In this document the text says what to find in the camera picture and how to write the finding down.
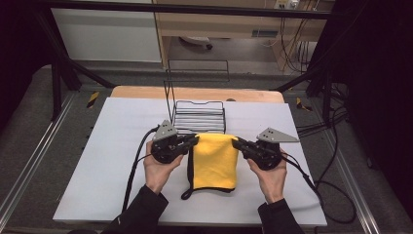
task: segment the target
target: yellow cloth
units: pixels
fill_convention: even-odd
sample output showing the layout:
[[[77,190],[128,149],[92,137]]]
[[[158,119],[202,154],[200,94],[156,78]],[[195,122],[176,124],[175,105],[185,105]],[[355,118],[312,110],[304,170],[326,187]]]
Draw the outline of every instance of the yellow cloth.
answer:
[[[194,146],[193,189],[223,188],[237,185],[238,149],[232,146],[232,135],[199,134]]]

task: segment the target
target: white wall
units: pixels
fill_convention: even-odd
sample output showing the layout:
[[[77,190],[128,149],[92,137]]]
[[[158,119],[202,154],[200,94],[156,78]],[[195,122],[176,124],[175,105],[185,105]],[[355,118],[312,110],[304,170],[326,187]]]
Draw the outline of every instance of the white wall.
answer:
[[[130,2],[151,3],[150,0]],[[152,13],[65,9],[53,9],[53,13],[72,59],[161,61]]]

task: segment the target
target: white table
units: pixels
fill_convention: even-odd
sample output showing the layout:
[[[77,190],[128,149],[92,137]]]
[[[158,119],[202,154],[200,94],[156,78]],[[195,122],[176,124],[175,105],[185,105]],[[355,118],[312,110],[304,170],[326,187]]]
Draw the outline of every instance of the white table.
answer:
[[[268,127],[298,137],[287,104],[225,101],[227,134],[256,140]],[[89,142],[67,186],[54,220],[73,222],[109,222],[121,209],[137,148],[143,136],[168,119],[164,99],[110,97],[106,100]],[[294,156],[309,173],[300,143],[282,143],[282,149]],[[237,165],[235,191],[196,191],[183,201],[189,187],[187,157],[175,169],[164,187],[169,205],[160,218],[165,225],[260,225],[257,208],[265,201],[256,175],[242,154]],[[288,165],[284,197],[297,222],[305,226],[325,226],[319,200],[301,174]],[[139,163],[133,181],[130,202],[144,184],[143,164]]]

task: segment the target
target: black wire rack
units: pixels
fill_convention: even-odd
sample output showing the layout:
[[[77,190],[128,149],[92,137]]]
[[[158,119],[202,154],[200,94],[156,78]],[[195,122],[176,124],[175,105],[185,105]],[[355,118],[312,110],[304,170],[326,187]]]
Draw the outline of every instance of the black wire rack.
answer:
[[[173,87],[177,82],[229,82],[228,61],[170,59],[168,66],[168,78],[164,81],[165,95],[170,121],[179,133],[225,134],[225,108],[222,101],[177,99]]]

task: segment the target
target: black sleeve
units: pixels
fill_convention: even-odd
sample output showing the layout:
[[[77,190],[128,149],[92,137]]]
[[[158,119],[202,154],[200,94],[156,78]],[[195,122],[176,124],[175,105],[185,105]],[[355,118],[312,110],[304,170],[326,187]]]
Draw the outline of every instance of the black sleeve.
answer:
[[[264,203],[258,208],[264,234],[303,234],[304,231],[295,221],[288,204],[284,199],[267,205]]]
[[[144,185],[130,206],[117,216],[101,234],[152,234],[158,220],[168,205],[164,195],[156,195]]]

